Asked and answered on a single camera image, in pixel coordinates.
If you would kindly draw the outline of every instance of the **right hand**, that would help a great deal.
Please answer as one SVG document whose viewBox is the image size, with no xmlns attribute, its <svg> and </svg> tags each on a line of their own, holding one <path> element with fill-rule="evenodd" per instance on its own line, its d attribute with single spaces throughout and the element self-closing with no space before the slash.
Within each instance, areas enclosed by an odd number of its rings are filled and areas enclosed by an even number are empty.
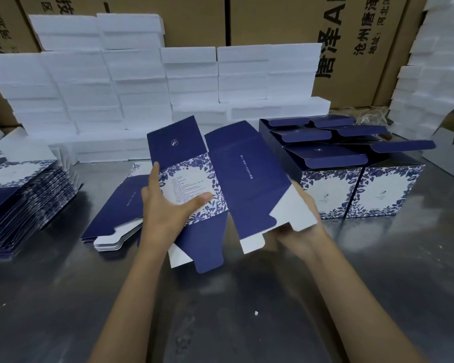
<svg viewBox="0 0 454 363">
<path fill-rule="evenodd" d="M 271 233 L 297 257 L 304 259 L 312 256 L 312 244 L 314 242 L 323 241 L 326 238 L 330 238 L 330 236 L 328 236 L 326 230 L 324 229 L 320 213 L 318 212 L 318 208 L 316 207 L 313 198 L 303 190 L 299 183 L 293 180 L 291 180 L 291 182 L 298 191 L 299 195 L 303 198 L 306 205 L 308 205 L 309 210 L 311 210 L 318 223 L 302 230 L 301 232 L 294 231 L 291 228 L 291 225 L 287 223 L 273 229 Z"/>
</svg>

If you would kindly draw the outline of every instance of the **metal table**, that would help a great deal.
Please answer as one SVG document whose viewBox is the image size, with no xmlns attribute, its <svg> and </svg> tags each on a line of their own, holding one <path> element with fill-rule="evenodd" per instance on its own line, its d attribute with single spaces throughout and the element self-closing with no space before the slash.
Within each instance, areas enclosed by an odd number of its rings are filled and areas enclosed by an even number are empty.
<svg viewBox="0 0 454 363">
<path fill-rule="evenodd" d="M 137 248 L 100 254 L 79 237 L 131 165 L 78 164 L 77 197 L 0 263 L 0 363 L 88 358 Z M 454 362 L 454 178 L 428 164 L 397 216 L 326 226 L 412 342 Z M 243 255 L 236 237 L 230 221 L 224 266 L 206 274 L 166 260 L 149 361 L 348 361 L 306 267 L 272 239 Z"/>
</svg>

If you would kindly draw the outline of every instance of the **brown cardboard box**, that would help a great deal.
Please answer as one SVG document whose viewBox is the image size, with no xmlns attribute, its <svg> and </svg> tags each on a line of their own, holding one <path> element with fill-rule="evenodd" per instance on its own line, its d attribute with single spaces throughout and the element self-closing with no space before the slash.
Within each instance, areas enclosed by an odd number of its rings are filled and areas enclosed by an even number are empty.
<svg viewBox="0 0 454 363">
<path fill-rule="evenodd" d="M 0 0 L 0 53 L 38 52 L 39 45 L 16 0 Z M 0 94 L 0 126 L 17 126 L 12 108 Z"/>
<path fill-rule="evenodd" d="M 424 5 L 427 0 L 408 0 L 402 14 L 399 28 L 393 39 L 373 105 L 389 105 L 393 90 L 397 84 L 400 68 L 407 64 L 410 48 L 419 31 Z"/>
<path fill-rule="evenodd" d="M 224 0 L 20 0 L 29 14 L 153 13 L 163 18 L 165 45 L 225 46 Z"/>
<path fill-rule="evenodd" d="M 370 106 L 406 0 L 230 0 L 232 45 L 322 42 L 313 95 Z"/>
</svg>

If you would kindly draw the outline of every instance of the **hand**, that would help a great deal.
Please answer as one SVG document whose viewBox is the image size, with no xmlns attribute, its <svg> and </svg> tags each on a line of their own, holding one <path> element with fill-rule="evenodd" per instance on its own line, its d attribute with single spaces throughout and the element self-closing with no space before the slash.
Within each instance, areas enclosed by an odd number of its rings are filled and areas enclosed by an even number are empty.
<svg viewBox="0 0 454 363">
<path fill-rule="evenodd" d="M 313 198 L 303 190 L 299 183 L 293 180 L 291 180 L 291 182 L 294 187 L 296 187 L 296 190 L 303 198 L 304 202 L 308 205 L 309 210 L 311 210 L 318 223 L 302 230 L 301 232 L 295 232 L 292 230 L 289 223 L 281 225 L 278 228 L 273 229 L 271 232 L 297 257 L 305 259 L 306 257 L 312 256 L 312 244 L 314 242 L 326 240 L 329 236 L 324 229 L 323 223 L 321 222 L 320 213 L 318 212 L 318 208 L 316 207 Z"/>
<path fill-rule="evenodd" d="M 141 189 L 143 231 L 140 249 L 142 247 L 153 248 L 161 253 L 166 253 L 182 231 L 188 217 L 212 200 L 212 194 L 205 192 L 184 204 L 172 204 L 160 190 L 159 170 L 160 165 L 155 162 L 150 173 L 148 187 Z"/>
</svg>

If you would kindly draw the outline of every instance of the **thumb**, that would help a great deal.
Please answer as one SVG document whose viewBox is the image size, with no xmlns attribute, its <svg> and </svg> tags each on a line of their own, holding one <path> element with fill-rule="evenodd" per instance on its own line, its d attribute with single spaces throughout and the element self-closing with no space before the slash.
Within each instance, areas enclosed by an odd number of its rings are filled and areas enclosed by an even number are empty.
<svg viewBox="0 0 454 363">
<path fill-rule="evenodd" d="M 208 201 L 212 200 L 212 197 L 213 196 L 210 192 L 204 192 L 203 194 L 197 195 L 190 201 L 182 204 L 182 208 L 187 214 L 187 217 L 204 206 Z"/>
</svg>

